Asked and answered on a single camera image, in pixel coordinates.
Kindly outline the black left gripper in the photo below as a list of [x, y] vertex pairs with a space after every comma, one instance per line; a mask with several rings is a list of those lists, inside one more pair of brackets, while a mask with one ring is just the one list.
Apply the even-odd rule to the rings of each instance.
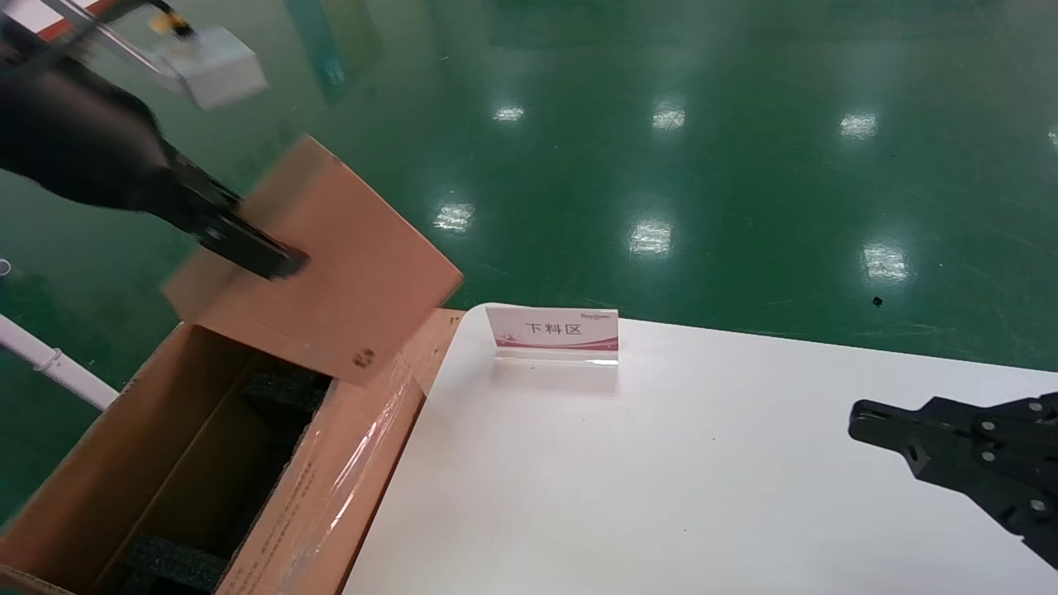
[[2, 35], [2, 168], [63, 199], [164, 216], [201, 247], [269, 281], [309, 263], [242, 217], [241, 196], [166, 142], [135, 95], [67, 55], [45, 56], [34, 33]]

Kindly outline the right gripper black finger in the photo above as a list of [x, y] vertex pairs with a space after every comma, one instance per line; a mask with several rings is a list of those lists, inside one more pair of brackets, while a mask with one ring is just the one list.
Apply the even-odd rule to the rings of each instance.
[[902, 455], [918, 481], [971, 498], [1057, 567], [1057, 395], [991, 407], [933, 397], [914, 411], [859, 400], [849, 436]]

